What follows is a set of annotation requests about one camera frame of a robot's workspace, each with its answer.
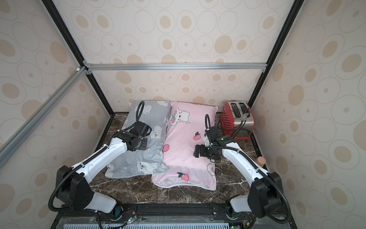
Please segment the pink cartoon print pillow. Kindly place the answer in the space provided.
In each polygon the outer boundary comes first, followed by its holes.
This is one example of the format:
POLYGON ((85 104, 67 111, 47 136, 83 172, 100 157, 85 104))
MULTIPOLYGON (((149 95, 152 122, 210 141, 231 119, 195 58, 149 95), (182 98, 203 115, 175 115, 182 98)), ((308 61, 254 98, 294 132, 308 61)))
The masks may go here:
POLYGON ((197 145, 205 143, 205 116, 214 122, 218 108, 185 102, 171 102, 163 163, 168 170, 152 175, 152 183, 160 188, 194 186, 216 190, 215 165, 206 157, 195 157, 197 145))

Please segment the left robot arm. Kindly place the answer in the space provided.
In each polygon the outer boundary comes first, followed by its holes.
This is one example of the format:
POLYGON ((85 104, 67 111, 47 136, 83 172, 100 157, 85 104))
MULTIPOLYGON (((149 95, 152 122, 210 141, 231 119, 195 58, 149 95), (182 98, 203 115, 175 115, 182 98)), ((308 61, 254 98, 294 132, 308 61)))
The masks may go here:
POLYGON ((144 101, 141 101, 136 120, 130 127, 116 131, 107 144, 85 160, 72 167, 63 166, 57 171, 56 186, 48 201, 50 211, 89 210, 103 212, 112 219, 122 215, 121 203, 113 197, 93 191, 89 184, 118 156, 128 151, 146 149, 146 137, 152 129, 139 120, 143 110, 144 101))

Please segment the grey bear print pillow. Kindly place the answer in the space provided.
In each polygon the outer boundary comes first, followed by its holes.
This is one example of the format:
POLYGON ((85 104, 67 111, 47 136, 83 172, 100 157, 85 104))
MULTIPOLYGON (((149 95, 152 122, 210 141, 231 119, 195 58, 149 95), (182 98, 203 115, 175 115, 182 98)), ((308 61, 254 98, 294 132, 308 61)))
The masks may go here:
POLYGON ((163 144, 171 108, 170 101, 136 101, 131 105, 122 130, 136 135, 140 132, 141 140, 134 151, 125 152, 107 166, 107 178, 131 178, 168 170, 163 163, 163 144))

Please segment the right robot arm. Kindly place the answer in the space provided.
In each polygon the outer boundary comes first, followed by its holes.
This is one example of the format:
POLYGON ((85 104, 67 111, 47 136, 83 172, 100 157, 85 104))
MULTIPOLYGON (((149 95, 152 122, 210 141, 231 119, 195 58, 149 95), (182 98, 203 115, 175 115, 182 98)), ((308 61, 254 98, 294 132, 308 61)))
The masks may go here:
POLYGON ((204 140, 203 145, 195 147, 194 157, 206 157, 212 162, 225 157, 250 186, 249 194, 236 196, 226 202, 228 218, 236 219, 240 213, 251 213, 252 222, 263 217, 269 217, 280 224, 292 220, 291 208, 284 195, 280 176, 259 166, 231 136, 221 135, 218 127, 211 125, 209 115, 205 116, 204 140))

